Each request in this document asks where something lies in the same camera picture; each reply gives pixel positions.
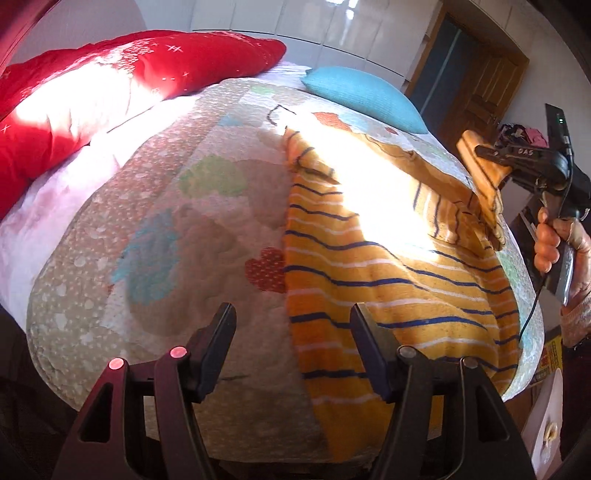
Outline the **person's right hand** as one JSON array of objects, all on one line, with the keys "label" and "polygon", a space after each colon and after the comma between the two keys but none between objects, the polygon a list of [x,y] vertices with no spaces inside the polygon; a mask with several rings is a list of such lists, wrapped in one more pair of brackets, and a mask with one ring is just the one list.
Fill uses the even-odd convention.
[{"label": "person's right hand", "polygon": [[549,273],[559,261],[561,242],[566,242],[574,250],[573,277],[568,302],[563,307],[565,312],[571,311],[590,293],[590,236],[579,220],[550,220],[545,207],[539,210],[538,221],[534,264],[541,273]]}]

